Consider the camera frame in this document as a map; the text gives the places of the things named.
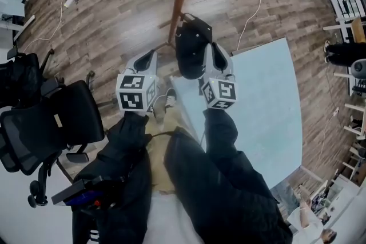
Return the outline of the person's right forearm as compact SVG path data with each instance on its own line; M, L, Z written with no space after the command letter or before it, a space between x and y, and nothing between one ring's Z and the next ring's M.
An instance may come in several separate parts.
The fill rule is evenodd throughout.
M206 153L218 167L226 173L241 157L243 152L238 151L235 142L238 131L233 119L224 110L206 109L205 117Z

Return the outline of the cluttered white work desk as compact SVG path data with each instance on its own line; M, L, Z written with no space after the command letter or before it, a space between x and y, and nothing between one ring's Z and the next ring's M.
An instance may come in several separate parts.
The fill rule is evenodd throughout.
M337 232L333 244L366 244L366 185L358 186L342 175L329 187L327 183L312 193L302 185L296 191L311 198L319 218L329 218L324 227Z

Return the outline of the person's khaki trouser leg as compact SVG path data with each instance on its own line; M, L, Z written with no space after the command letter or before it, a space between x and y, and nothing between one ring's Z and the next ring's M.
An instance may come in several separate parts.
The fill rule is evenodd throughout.
M178 106L169 107L166 110L162 124L158 123L153 114L149 114L148 117L145 133L153 136L146 147L152 171L152 190L161 194L174 194L175 187L164 166L165 153L171 136L162 133L174 131L177 127L189 133L189 129Z

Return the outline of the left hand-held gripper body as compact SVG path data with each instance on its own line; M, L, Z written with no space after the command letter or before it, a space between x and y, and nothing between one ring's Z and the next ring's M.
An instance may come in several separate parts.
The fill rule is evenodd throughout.
M120 110L132 112L151 111L157 98L156 75L119 74L116 96Z

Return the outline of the wooden table white legs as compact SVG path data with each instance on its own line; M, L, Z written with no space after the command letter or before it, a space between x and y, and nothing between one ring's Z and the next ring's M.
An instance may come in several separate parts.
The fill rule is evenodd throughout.
M343 42L366 43L366 21L361 17L336 18L337 25L323 27L324 31L340 30Z

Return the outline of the black blue waist device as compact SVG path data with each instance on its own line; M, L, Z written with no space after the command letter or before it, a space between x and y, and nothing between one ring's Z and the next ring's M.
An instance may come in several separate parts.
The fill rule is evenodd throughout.
M107 201L108 193L116 184L109 177L80 179L71 186L52 196L53 205L97 209Z

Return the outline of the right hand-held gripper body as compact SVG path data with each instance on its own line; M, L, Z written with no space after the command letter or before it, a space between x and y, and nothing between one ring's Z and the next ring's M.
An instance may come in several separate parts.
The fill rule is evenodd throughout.
M207 108L227 110L238 101L234 75L226 75L221 78L201 77L199 85Z

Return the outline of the black cap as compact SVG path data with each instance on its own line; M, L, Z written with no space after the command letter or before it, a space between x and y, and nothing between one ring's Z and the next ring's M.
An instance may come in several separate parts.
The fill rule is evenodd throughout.
M203 75L205 48L209 43L212 43L212 27L192 14L183 14L176 28L175 51L184 78L197 79Z

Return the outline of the person's left forearm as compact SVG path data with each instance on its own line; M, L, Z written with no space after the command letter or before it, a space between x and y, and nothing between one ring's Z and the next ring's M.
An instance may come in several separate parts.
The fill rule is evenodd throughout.
M108 132L108 143L97 154L97 175L127 177L141 160L146 147L146 114L126 112Z

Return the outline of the black mesh office chair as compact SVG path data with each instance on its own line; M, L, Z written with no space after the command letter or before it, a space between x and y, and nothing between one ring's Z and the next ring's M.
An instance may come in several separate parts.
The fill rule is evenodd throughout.
M13 108L0 114L0 161L10 173L20 171L38 179L30 184L27 200L32 208L47 205L46 180L64 150L72 163L87 163L88 144L104 139L98 105L88 83L79 80L58 86L52 94L27 108Z
M43 76L53 54L54 50L50 49L40 64L35 53L20 53L16 47L8 51L8 62L0 64L0 109L33 107L45 96L66 86L63 78Z

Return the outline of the person's white black sneaker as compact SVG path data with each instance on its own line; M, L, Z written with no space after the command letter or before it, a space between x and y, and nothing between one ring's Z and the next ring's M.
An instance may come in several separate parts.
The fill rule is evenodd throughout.
M165 111L167 111L168 108L175 107L177 103L177 94L174 88L169 88L165 95Z

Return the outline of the white-legged table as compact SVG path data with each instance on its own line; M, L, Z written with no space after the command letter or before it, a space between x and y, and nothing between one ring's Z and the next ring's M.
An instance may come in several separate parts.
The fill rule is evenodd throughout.
M366 79L357 79L351 74L334 72L335 77L342 77L348 80L348 95L358 95L366 97Z

